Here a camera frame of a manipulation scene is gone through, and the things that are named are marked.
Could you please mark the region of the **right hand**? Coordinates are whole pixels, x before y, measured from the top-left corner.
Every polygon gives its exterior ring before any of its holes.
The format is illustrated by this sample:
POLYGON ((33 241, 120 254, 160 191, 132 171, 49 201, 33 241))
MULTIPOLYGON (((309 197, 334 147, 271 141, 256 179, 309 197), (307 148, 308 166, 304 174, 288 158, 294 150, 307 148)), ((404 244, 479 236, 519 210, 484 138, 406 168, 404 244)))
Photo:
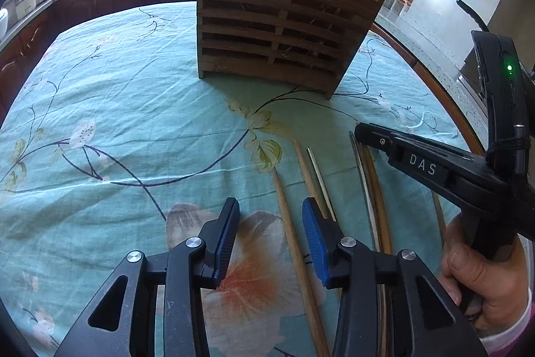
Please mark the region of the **right hand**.
POLYGON ((521 241, 516 238, 509 258, 491 262, 465 244, 461 220, 452 219, 445 232, 439 281, 459 304, 463 284, 483 299, 474 328, 482 334, 498 334, 516 324, 529 302, 529 279, 521 241))

